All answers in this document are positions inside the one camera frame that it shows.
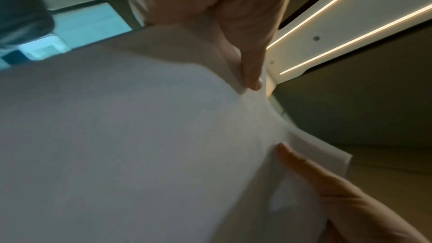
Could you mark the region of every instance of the ceiling fixture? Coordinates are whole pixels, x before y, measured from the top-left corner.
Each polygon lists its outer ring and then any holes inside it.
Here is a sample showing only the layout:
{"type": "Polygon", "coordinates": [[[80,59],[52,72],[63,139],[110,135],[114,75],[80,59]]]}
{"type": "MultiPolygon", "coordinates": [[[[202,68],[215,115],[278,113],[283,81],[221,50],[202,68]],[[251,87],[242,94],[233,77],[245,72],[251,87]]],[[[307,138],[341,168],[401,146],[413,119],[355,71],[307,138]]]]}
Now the ceiling fixture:
{"type": "Polygon", "coordinates": [[[356,43],[356,42],[358,42],[358,41],[360,41],[360,40],[363,40],[364,38],[367,38],[367,37],[369,37],[369,36],[371,36],[371,35],[374,35],[374,34],[376,34],[376,33],[382,32],[382,31],[385,30],[385,29],[388,29],[388,28],[390,28],[390,27],[392,27],[392,26],[394,26],[394,25],[397,25],[397,24],[399,24],[399,23],[401,23],[401,22],[403,22],[403,21],[405,21],[405,20],[408,20],[408,19],[410,19],[410,18],[412,18],[412,17],[414,17],[414,16],[416,16],[416,15],[419,15],[419,14],[421,14],[421,13],[424,13],[424,12],[430,10],[430,9],[432,9],[432,4],[430,4],[429,6],[426,6],[426,7],[424,7],[424,8],[421,8],[421,9],[419,9],[419,10],[413,12],[413,13],[410,13],[410,14],[404,16],[404,17],[401,17],[401,18],[399,18],[398,20],[395,20],[395,21],[393,21],[393,22],[391,22],[391,23],[388,23],[387,25],[384,25],[384,26],[382,26],[382,27],[379,27],[379,28],[376,29],[376,30],[373,30],[373,31],[371,31],[371,32],[368,32],[368,33],[366,33],[366,34],[364,34],[364,35],[362,35],[362,36],[360,36],[360,37],[357,37],[357,38],[355,38],[354,40],[351,40],[351,41],[349,41],[349,42],[347,42],[347,43],[345,43],[345,44],[343,44],[343,45],[340,45],[340,46],[338,46],[338,47],[336,47],[336,48],[334,48],[334,49],[331,49],[331,50],[329,50],[329,51],[327,51],[327,52],[324,52],[323,54],[320,54],[320,55],[318,55],[318,56],[316,56],[316,57],[314,57],[314,58],[312,58],[312,59],[307,60],[306,62],[303,62],[303,63],[301,63],[301,64],[299,64],[299,65],[296,65],[295,67],[292,67],[292,68],[290,68],[290,69],[287,69],[286,71],[283,71],[283,72],[279,73],[279,75],[282,75],[282,74],[287,73],[287,72],[289,72],[289,71],[291,71],[291,70],[293,70],[293,69],[296,69],[296,68],[301,67],[301,66],[303,66],[303,65],[306,65],[306,64],[308,64],[308,63],[310,63],[310,62],[313,62],[313,61],[315,61],[316,59],[319,59],[319,58],[321,58],[321,57],[323,57],[323,56],[326,56],[326,55],[328,55],[328,54],[330,54],[330,53],[333,53],[333,52],[335,52],[335,51],[337,51],[337,50],[340,50],[340,49],[342,49],[342,48],[345,48],[345,47],[347,47],[347,46],[349,46],[349,45],[351,45],[351,44],[353,44],[353,43],[356,43]]]}
{"type": "Polygon", "coordinates": [[[318,14],[322,13],[324,10],[326,10],[328,7],[330,7],[331,5],[335,4],[336,2],[338,2],[339,0],[332,0],[330,3],[328,3],[327,5],[325,5],[324,7],[322,7],[321,9],[319,9],[316,13],[314,13],[313,15],[311,15],[310,17],[308,17],[305,21],[301,22],[300,24],[298,24],[297,26],[295,26],[292,30],[290,30],[289,32],[285,33],[281,38],[279,38],[278,40],[276,40],[275,42],[271,43],[267,49],[271,48],[272,46],[274,46],[276,43],[278,43],[279,41],[281,41],[283,38],[287,37],[289,34],[291,34],[293,31],[295,31],[296,29],[300,28],[301,26],[303,26],[304,24],[306,24],[307,22],[309,22],[312,18],[314,18],[315,16],[317,16],[318,14]]]}

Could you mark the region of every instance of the linear light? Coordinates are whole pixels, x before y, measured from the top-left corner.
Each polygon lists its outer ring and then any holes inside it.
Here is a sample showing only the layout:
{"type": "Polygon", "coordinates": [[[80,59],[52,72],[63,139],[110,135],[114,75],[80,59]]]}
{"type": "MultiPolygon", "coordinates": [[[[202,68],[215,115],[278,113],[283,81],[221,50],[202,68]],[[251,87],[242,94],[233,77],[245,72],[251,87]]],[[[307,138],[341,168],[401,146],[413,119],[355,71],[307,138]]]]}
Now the linear light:
{"type": "Polygon", "coordinates": [[[271,48],[272,46],[274,46],[277,42],[281,41],[283,38],[287,37],[289,34],[291,34],[293,31],[295,31],[296,29],[300,28],[301,26],[303,26],[304,24],[306,24],[307,22],[309,22],[312,18],[314,18],[315,16],[317,16],[318,14],[322,13],[325,9],[327,9],[328,7],[330,7],[331,5],[335,4],[336,2],[338,2],[339,0],[332,0],[330,3],[328,3],[327,5],[325,5],[324,7],[322,7],[321,9],[319,9],[319,11],[317,11],[316,13],[314,13],[313,15],[311,15],[310,17],[308,17],[305,21],[301,22],[300,24],[298,24],[297,26],[295,26],[292,30],[290,30],[289,32],[285,33],[281,38],[279,38],[278,40],[276,40],[275,42],[271,43],[267,49],[271,48]]]}
{"type": "Polygon", "coordinates": [[[394,26],[394,25],[397,25],[397,24],[399,24],[399,23],[401,23],[401,22],[403,22],[403,21],[405,21],[405,20],[408,20],[408,19],[410,19],[410,18],[412,18],[412,17],[414,17],[414,16],[416,16],[416,15],[419,15],[419,14],[421,14],[421,13],[424,13],[424,12],[430,10],[430,9],[432,9],[432,4],[430,4],[429,6],[426,6],[426,7],[424,7],[424,8],[421,8],[421,9],[419,9],[419,10],[413,12],[413,13],[410,13],[410,14],[404,16],[404,17],[401,17],[401,18],[399,18],[398,20],[395,20],[395,21],[393,21],[393,22],[391,22],[391,23],[388,23],[387,25],[384,25],[384,26],[382,26],[382,27],[379,27],[379,28],[376,29],[376,30],[373,30],[373,31],[371,31],[371,32],[368,32],[368,33],[366,33],[366,34],[364,34],[364,35],[362,35],[362,36],[360,36],[360,37],[357,37],[357,38],[355,38],[354,40],[351,40],[351,41],[349,41],[349,42],[347,42],[347,43],[345,43],[345,44],[343,44],[343,45],[340,45],[340,46],[338,46],[338,47],[336,47],[336,48],[334,48],[334,49],[331,49],[331,50],[329,50],[329,51],[327,51],[327,52],[324,52],[323,54],[320,54],[320,55],[318,55],[318,56],[316,56],[316,57],[314,57],[314,58],[312,58],[312,59],[310,59],[310,60],[307,60],[306,62],[303,62],[303,63],[301,63],[301,64],[299,64],[299,65],[296,65],[295,67],[292,67],[292,68],[290,68],[290,69],[287,69],[286,71],[283,71],[283,72],[279,73],[279,75],[282,75],[282,74],[287,73],[287,72],[289,72],[289,71],[291,71],[291,70],[293,70],[293,69],[296,69],[296,68],[298,68],[298,67],[301,67],[301,66],[303,66],[303,65],[306,65],[306,64],[308,64],[308,63],[310,63],[310,62],[312,62],[312,61],[315,61],[316,59],[319,59],[319,58],[321,58],[321,57],[323,57],[323,56],[326,56],[326,55],[328,55],[328,54],[330,54],[330,53],[333,53],[333,52],[335,52],[335,51],[337,51],[337,50],[340,50],[340,49],[342,49],[342,48],[345,48],[346,46],[349,46],[349,45],[351,45],[351,44],[353,44],[353,43],[356,43],[356,42],[358,42],[358,41],[360,41],[360,40],[363,40],[364,38],[367,38],[367,37],[369,37],[369,36],[371,36],[371,35],[374,35],[374,34],[376,34],[376,33],[382,32],[382,31],[385,30],[385,29],[388,29],[388,28],[390,28],[390,27],[392,27],[392,26],[394,26]]]}

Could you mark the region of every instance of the gray fabric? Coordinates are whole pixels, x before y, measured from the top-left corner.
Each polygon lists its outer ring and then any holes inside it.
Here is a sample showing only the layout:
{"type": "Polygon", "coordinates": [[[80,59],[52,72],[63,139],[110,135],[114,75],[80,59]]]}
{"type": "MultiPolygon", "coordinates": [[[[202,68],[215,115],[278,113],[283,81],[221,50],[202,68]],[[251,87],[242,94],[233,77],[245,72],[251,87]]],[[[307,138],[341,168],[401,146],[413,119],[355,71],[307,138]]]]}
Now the gray fabric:
{"type": "Polygon", "coordinates": [[[53,18],[42,0],[0,0],[0,49],[11,49],[53,29],[53,18]]]}

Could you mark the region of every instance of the white paper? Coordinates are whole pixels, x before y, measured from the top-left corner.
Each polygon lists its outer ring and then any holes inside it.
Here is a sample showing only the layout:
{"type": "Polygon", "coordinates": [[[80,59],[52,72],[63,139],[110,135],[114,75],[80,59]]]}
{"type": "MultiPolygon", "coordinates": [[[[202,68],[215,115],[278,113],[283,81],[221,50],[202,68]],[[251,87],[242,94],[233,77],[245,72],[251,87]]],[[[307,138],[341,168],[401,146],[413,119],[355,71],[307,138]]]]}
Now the white paper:
{"type": "Polygon", "coordinates": [[[340,175],[350,156],[241,83],[206,18],[1,72],[0,241],[317,242],[320,203],[274,147],[340,175]]]}

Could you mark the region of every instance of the hand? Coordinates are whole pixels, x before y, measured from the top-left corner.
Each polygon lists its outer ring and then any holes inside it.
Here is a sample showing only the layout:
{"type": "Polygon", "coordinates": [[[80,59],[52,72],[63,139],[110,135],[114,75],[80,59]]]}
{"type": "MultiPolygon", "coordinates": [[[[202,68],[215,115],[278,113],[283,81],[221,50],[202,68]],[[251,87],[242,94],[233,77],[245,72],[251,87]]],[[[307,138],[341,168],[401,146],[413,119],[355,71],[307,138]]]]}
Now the hand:
{"type": "Polygon", "coordinates": [[[228,41],[242,54],[243,80],[259,90],[266,48],[288,0],[129,0],[146,24],[180,23],[211,10],[228,41]]]}
{"type": "Polygon", "coordinates": [[[279,158],[319,195],[329,225],[323,243],[428,243],[414,227],[352,183],[294,152],[286,144],[279,158]]]}

